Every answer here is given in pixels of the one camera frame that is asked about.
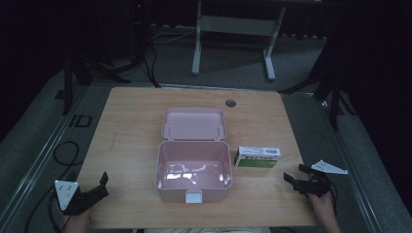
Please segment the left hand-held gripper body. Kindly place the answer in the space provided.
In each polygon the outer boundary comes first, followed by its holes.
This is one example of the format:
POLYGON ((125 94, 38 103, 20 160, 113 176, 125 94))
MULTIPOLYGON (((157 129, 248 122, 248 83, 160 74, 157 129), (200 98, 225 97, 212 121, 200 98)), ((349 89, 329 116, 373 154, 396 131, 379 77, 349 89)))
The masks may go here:
POLYGON ((79 216, 102 199, 102 185, 89 192, 81 192, 77 182, 56 180, 54 187, 59 209, 65 216, 79 216))

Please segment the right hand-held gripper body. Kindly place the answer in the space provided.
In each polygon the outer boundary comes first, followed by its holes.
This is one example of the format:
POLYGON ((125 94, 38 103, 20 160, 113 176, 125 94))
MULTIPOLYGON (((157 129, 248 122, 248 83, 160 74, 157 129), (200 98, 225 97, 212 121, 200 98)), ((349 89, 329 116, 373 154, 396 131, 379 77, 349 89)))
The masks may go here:
POLYGON ((349 174, 347 170, 336 167, 323 160, 320 160, 308 167, 315 170, 315 174, 313 176, 307 174, 310 177, 308 181, 296 180, 296 184, 292 186, 294 190, 304 195, 310 193, 315 194, 318 197, 322 197, 331 189, 331 181, 327 174, 349 174))

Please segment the white green medicine box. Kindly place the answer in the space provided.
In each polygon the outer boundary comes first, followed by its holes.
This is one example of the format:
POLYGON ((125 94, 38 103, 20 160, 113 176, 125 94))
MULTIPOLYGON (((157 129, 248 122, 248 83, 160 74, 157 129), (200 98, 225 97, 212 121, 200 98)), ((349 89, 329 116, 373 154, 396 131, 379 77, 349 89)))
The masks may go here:
POLYGON ((281 157, 278 148, 239 147, 234 158, 237 167, 273 168, 281 157))

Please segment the pink plastic lidded box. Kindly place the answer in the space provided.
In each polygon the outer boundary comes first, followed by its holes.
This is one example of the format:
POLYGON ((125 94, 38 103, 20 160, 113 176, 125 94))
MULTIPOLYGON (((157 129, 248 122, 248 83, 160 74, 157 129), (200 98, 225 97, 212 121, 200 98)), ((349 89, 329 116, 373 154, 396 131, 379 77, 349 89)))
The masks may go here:
POLYGON ((223 111, 169 108, 161 136, 154 179, 161 200, 186 204, 222 201, 233 184, 223 111))

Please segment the person's right hand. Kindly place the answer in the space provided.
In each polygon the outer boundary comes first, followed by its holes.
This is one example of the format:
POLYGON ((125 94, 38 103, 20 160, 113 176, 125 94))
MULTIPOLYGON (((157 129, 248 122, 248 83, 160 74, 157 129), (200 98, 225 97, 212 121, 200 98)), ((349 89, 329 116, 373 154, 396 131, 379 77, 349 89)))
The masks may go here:
POLYGON ((335 216, 334 200, 330 192, 327 192, 322 197, 315 194, 309 194, 309 200, 316 216, 335 216))

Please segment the person's left hand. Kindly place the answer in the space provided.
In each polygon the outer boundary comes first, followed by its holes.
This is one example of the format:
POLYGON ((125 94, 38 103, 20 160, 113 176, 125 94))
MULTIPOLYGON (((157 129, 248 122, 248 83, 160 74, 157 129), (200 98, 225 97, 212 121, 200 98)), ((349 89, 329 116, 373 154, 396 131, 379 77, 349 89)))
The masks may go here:
POLYGON ((91 210, 79 216, 60 215, 62 220, 62 233, 89 233, 91 224, 91 210))

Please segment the black tripod stand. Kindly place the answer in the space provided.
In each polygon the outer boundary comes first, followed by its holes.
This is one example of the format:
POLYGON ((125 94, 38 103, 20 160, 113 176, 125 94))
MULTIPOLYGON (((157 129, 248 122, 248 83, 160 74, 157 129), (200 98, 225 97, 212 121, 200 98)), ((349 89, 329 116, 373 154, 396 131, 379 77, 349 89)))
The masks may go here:
POLYGON ((292 87, 279 90, 279 93, 293 94, 306 86, 318 83, 319 85, 314 92, 315 100, 326 101, 327 97, 331 95, 328 120, 332 128, 338 130, 337 116, 339 113, 339 101, 342 101, 348 112, 352 115, 355 114, 342 99, 341 95, 343 71, 346 61, 347 56, 343 52, 338 52, 333 49, 323 49, 310 71, 308 78, 292 87))
POLYGON ((76 77, 78 83, 89 85, 92 82, 91 70, 97 71, 104 78, 113 80, 117 83, 129 83, 128 80, 121 78, 113 70, 105 68, 90 57, 78 53, 75 50, 70 50, 65 58, 63 72, 64 89, 62 90, 62 98, 64 100, 64 108, 62 114, 64 116, 69 113, 73 105, 73 77, 76 77))

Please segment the black equipment tower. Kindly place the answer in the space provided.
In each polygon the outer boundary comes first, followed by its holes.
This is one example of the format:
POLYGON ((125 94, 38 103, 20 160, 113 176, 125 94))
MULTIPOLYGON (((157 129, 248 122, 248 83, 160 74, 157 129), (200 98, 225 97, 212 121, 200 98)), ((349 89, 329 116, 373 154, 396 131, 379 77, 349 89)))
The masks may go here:
POLYGON ((141 63, 150 40, 150 14, 148 0, 129 0, 130 20, 132 26, 133 63, 141 63))

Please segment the white metal desk frame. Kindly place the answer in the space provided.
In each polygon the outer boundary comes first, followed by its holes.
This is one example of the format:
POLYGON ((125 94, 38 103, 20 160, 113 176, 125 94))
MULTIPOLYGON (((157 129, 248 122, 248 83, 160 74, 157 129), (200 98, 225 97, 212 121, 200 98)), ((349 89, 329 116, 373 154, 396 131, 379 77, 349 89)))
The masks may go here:
POLYGON ((200 73, 202 31, 266 36, 270 38, 270 42, 268 47, 262 51, 262 57, 267 78, 270 81, 275 81, 276 75, 272 61, 272 51, 279 35, 286 9, 286 7, 280 8, 276 20, 248 19, 240 17, 218 17, 203 15, 202 0, 197 0, 195 46, 191 73, 194 76, 200 73))

